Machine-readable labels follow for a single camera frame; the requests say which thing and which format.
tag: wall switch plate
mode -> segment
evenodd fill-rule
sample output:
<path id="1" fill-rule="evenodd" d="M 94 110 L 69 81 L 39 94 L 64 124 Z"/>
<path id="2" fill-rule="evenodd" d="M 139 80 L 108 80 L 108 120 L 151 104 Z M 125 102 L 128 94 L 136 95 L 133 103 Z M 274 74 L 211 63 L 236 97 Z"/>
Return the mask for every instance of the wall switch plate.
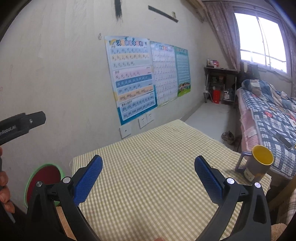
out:
<path id="1" fill-rule="evenodd" d="M 148 124 L 146 115 L 142 115 L 138 118 L 140 129 L 142 129 L 145 125 Z"/>
<path id="2" fill-rule="evenodd" d="M 131 124 L 130 123 L 125 124 L 119 127 L 119 130 L 120 130 L 121 138 L 123 139 L 131 134 Z"/>
<path id="3" fill-rule="evenodd" d="M 146 116 L 147 116 L 147 122 L 150 123 L 151 121 L 154 120 L 154 111 L 150 111 L 148 113 L 146 113 Z"/>

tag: floor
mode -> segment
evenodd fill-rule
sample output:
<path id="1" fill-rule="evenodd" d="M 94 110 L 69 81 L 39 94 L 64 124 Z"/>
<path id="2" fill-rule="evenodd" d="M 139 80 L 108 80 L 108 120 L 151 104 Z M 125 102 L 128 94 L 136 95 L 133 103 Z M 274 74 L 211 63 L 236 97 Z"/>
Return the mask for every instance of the floor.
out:
<path id="1" fill-rule="evenodd" d="M 231 131 L 235 135 L 236 110 L 232 105 L 215 104 L 211 101 L 203 103 L 185 123 L 200 130 L 209 137 L 224 143 L 221 139 L 223 132 Z M 233 146 L 224 143 L 233 150 Z"/>

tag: finger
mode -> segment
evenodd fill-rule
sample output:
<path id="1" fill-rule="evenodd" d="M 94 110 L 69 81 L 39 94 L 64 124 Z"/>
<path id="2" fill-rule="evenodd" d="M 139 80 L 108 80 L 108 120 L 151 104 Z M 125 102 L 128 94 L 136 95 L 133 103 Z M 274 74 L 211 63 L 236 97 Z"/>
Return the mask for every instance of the finger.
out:
<path id="1" fill-rule="evenodd" d="M 1 191 L 0 191 L 0 201 L 2 203 L 7 203 L 8 200 L 10 199 L 10 191 L 7 186 L 5 186 Z"/>
<path id="2" fill-rule="evenodd" d="M 0 186 L 4 187 L 8 183 L 8 176 L 6 172 L 0 172 Z"/>
<path id="3" fill-rule="evenodd" d="M 4 209 L 10 213 L 15 213 L 15 206 L 12 202 L 7 202 L 4 204 Z"/>

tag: curtain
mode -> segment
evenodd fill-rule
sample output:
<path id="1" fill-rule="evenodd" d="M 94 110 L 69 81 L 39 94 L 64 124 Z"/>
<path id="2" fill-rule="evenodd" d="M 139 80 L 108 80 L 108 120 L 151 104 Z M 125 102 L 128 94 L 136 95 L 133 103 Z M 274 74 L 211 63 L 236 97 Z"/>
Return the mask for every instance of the curtain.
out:
<path id="1" fill-rule="evenodd" d="M 285 21 L 282 20 L 282 25 L 286 34 L 288 47 L 289 47 L 289 53 L 290 56 L 287 58 L 290 58 L 291 63 L 291 74 L 292 74 L 292 90 L 291 90 L 291 97 L 296 97 L 296 37 L 289 28 L 289 26 L 286 24 Z"/>
<path id="2" fill-rule="evenodd" d="M 240 70 L 240 41 L 234 10 L 229 2 L 204 2 L 230 68 Z"/>

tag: smartphone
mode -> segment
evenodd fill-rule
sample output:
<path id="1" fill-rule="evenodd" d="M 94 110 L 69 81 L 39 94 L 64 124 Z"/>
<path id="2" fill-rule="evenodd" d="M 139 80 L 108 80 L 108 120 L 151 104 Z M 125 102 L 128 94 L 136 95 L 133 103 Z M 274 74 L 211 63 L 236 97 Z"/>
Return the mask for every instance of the smartphone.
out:
<path id="1" fill-rule="evenodd" d="M 283 143 L 288 149 L 292 147 L 292 144 L 288 142 L 280 133 L 275 130 L 269 130 L 272 134 L 274 134 L 275 138 L 278 139 L 281 143 Z"/>

